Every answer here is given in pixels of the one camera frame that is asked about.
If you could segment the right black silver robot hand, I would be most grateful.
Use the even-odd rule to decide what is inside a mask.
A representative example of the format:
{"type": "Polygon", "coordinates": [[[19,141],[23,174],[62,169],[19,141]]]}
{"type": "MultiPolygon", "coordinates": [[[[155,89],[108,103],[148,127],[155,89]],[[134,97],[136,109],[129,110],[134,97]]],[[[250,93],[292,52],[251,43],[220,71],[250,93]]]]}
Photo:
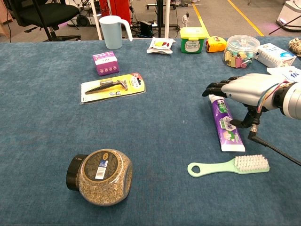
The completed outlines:
{"type": "Polygon", "coordinates": [[[253,123],[259,123],[263,112],[282,108],[285,93],[291,86],[292,83],[281,75],[250,73],[212,82],[202,96],[215,95],[242,103],[248,109],[245,118],[242,121],[233,119],[231,124],[238,128],[248,128],[253,123]]]}

